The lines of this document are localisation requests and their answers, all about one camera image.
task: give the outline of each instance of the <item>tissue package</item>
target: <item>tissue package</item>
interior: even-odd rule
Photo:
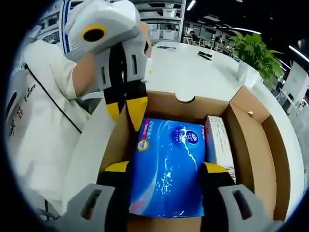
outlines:
[[[204,157],[204,126],[144,118],[132,160],[130,213],[203,216],[198,174]]]

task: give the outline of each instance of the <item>potted plant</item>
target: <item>potted plant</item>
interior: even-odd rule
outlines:
[[[274,53],[281,52],[267,49],[259,34],[243,36],[238,31],[232,32],[236,36],[230,37],[230,43],[234,44],[235,52],[240,59],[237,71],[239,81],[253,87],[261,78],[272,83],[275,75],[284,74],[280,62],[274,57]]]

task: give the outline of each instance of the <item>white pot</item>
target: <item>white pot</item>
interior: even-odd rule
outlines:
[[[258,81],[263,81],[258,70],[243,61],[239,62],[236,79],[248,88],[252,88]]]

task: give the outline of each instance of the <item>product box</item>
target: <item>product box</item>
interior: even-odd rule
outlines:
[[[236,183],[233,156],[223,119],[218,116],[207,116],[205,134],[207,147],[206,161],[225,167]]]
[[[132,159],[130,213],[203,216],[199,171],[204,159],[204,126],[144,118]]]
[[[148,91],[145,117],[204,125],[207,116],[223,119],[229,138],[237,184],[259,197],[271,218],[284,220],[290,200],[287,153],[274,118],[246,88],[230,102],[195,96],[180,102],[174,93]],[[100,171],[133,159],[136,132],[124,107],[110,136]],[[199,232],[202,217],[150,218],[130,214],[129,232]]]

